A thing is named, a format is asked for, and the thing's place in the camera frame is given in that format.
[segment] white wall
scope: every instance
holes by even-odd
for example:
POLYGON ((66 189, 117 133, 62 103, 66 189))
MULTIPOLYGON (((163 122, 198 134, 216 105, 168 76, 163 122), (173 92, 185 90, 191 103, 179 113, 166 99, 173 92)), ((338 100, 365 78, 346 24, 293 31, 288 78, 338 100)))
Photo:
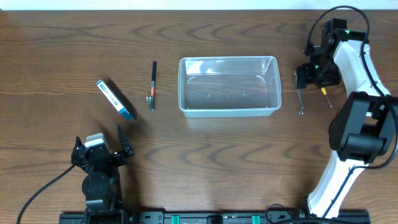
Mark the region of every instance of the white wall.
POLYGON ((398 9, 398 0, 0 0, 2 10, 398 9))

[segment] screwdriver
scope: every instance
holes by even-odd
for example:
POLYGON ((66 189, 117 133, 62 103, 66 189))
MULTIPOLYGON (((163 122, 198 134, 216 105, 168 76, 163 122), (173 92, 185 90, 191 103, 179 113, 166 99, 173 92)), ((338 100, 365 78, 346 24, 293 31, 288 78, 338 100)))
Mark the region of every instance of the screwdriver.
POLYGON ((322 91, 323 95, 325 96, 326 100, 328 101, 328 104, 329 104, 330 108, 332 108, 332 105, 331 105, 331 103, 330 103, 330 101, 329 101, 328 93, 326 92, 325 87, 322 87, 322 88, 321 88, 321 91, 322 91))

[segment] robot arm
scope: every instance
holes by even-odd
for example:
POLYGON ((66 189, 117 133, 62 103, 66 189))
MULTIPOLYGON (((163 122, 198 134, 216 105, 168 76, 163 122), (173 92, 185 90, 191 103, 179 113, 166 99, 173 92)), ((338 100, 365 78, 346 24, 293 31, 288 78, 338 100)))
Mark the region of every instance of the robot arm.
MULTIPOLYGON (((307 198, 310 214, 333 218, 360 173, 377 156, 386 153, 395 133, 391 112, 374 89, 360 57, 365 34, 348 30, 346 21, 332 19, 322 27, 321 46, 309 46, 305 54, 310 63, 297 68, 297 89, 308 84, 320 88, 337 85, 343 80, 347 101, 332 121, 329 142, 332 152, 329 163, 315 190, 307 198), (367 116, 377 120, 366 124, 367 116)), ((390 95, 381 83, 370 58, 370 47, 364 45, 364 58, 377 87, 390 95)), ((392 99, 397 107, 397 99, 392 99)))

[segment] wooden tabletop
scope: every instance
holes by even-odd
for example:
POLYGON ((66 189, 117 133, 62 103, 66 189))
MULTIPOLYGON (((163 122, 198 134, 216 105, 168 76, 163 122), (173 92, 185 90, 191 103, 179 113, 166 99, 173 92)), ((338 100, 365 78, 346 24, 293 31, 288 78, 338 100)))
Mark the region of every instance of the wooden tabletop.
MULTIPOLYGON (((15 223, 26 201, 70 166, 76 136, 104 133, 112 151, 120 124, 136 155, 121 167, 124 200, 166 211, 301 207, 325 170, 328 125, 346 98, 342 85, 303 91, 300 116, 294 70, 308 31, 322 11, 35 11, 0 17, 0 223, 15 223), (282 107, 270 117, 188 119, 178 108, 183 57, 273 55, 282 107), (152 61, 156 111, 150 112, 152 61), (138 112, 126 121, 97 88, 108 78, 138 112)), ((384 85, 398 95, 398 14, 368 11, 371 57, 384 85)), ((328 16, 363 29, 355 12, 328 16)), ((313 40, 320 42, 320 25, 313 40)), ((23 223, 58 223, 83 211, 74 168, 41 193, 23 223)), ((365 171, 343 208, 366 209, 373 223, 396 222, 398 163, 365 171)))

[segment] silver metal tool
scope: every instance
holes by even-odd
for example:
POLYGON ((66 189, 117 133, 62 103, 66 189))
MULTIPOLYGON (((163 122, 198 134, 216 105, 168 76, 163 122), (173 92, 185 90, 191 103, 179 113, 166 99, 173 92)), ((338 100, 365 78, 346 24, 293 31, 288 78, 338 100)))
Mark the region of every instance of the silver metal tool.
POLYGON ((147 96, 149 109, 155 111, 155 79, 156 79, 156 61, 152 63, 152 82, 150 84, 150 96, 147 96))
MULTIPOLYGON (((294 71, 294 77, 295 77, 295 82, 296 82, 296 86, 297 86, 297 73, 296 73, 296 71, 294 71)), ((301 108, 298 110, 298 113, 303 115, 304 114, 304 102, 303 102, 303 98, 301 96, 301 91, 299 89, 297 89, 297 94, 298 94, 298 101, 300 102, 300 106, 301 106, 301 108)))

